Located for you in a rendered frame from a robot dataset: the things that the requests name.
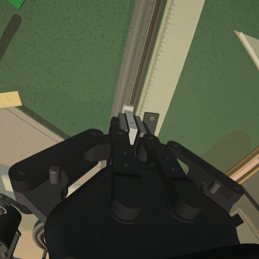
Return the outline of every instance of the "green object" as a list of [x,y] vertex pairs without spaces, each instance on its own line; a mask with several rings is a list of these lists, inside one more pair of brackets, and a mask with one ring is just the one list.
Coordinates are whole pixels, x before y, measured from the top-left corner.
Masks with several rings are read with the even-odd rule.
[[25,0],[7,0],[9,3],[14,5],[17,9],[20,9]]

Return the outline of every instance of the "yellow sponge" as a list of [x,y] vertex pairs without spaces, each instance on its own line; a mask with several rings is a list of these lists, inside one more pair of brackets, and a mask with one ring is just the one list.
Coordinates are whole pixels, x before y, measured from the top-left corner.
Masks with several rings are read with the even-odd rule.
[[0,108],[22,106],[18,91],[0,93]]

